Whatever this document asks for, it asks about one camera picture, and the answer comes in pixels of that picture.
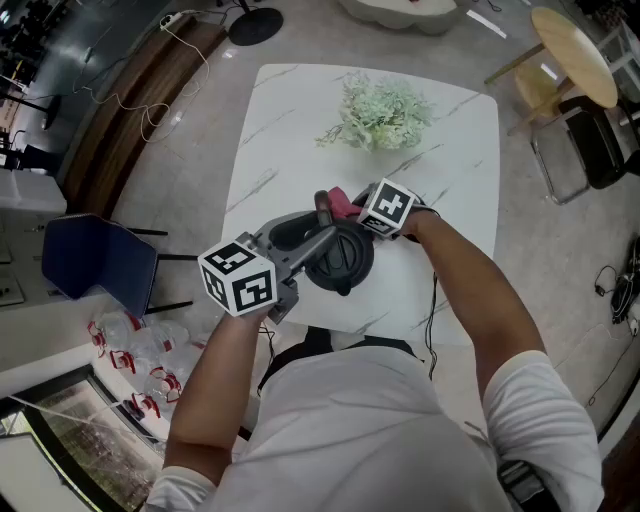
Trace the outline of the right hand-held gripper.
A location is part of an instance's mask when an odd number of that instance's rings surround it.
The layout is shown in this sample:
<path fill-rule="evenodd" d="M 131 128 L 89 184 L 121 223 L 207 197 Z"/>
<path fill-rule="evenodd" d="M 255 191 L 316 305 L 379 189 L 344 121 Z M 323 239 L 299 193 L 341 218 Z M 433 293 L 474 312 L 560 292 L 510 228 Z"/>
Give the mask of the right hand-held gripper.
<path fill-rule="evenodd" d="M 352 204 L 361 208 L 356 222 L 385 239 L 400 235 L 410 213 L 431 210 L 412 191 L 387 178 L 371 183 Z"/>

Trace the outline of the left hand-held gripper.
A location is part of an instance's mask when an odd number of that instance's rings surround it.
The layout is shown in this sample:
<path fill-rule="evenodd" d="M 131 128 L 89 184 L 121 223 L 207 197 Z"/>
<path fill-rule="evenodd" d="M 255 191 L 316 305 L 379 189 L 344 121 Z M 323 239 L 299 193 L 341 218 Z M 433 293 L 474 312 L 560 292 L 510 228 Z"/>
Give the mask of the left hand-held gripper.
<path fill-rule="evenodd" d="M 221 241 L 198 257 L 208 296 L 233 317 L 266 310 L 279 324 L 299 301 L 297 276 L 337 237 L 326 190 L 314 195 L 316 212 L 295 212 L 268 221 L 256 232 Z M 307 234 L 314 228 L 315 235 Z"/>

